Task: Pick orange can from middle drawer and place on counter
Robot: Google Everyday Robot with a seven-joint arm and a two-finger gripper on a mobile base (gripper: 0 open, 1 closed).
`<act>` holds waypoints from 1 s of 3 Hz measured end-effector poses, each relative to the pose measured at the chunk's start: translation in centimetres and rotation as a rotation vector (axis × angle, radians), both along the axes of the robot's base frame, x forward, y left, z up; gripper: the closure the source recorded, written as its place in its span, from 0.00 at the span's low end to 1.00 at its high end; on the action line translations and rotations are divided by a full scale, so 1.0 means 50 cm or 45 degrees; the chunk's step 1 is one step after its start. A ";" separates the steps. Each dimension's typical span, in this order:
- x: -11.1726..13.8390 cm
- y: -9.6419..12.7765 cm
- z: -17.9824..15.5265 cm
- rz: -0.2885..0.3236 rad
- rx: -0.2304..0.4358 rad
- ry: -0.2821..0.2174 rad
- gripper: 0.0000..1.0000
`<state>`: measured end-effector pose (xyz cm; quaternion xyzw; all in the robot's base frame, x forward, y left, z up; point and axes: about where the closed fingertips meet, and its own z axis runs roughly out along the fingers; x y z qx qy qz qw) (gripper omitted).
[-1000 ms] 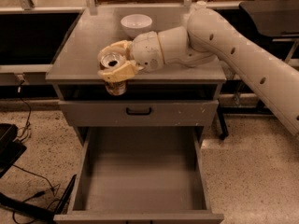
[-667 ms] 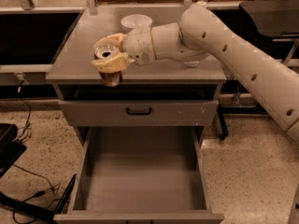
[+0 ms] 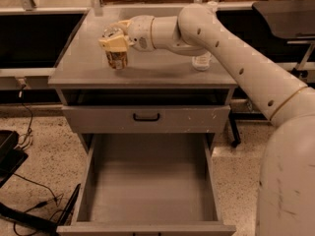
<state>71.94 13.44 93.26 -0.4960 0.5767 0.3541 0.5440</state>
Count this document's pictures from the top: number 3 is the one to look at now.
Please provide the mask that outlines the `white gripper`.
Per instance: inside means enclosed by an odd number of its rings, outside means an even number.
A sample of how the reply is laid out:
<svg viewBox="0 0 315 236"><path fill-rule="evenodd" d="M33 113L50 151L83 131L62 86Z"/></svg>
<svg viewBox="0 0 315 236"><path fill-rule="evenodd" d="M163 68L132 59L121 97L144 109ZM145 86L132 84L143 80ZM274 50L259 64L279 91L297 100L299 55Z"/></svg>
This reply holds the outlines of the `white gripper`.
<svg viewBox="0 0 315 236"><path fill-rule="evenodd" d="M131 20L113 23L112 26L120 28L128 36L118 35L114 37L102 37L98 40L101 48L108 52L127 52L132 46L138 51L154 51L152 41L152 24L154 16L136 16Z"/></svg>

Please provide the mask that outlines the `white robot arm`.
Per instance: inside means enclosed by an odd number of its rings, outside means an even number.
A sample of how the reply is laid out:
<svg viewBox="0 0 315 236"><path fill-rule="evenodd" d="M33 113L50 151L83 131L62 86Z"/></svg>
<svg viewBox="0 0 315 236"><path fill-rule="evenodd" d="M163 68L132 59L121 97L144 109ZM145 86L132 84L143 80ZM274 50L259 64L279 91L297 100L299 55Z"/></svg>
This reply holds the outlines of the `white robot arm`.
<svg viewBox="0 0 315 236"><path fill-rule="evenodd" d="M315 236L314 88L226 29L212 3L113 23L99 44L112 68L125 67L129 48L213 54L276 128L261 166L255 235Z"/></svg>

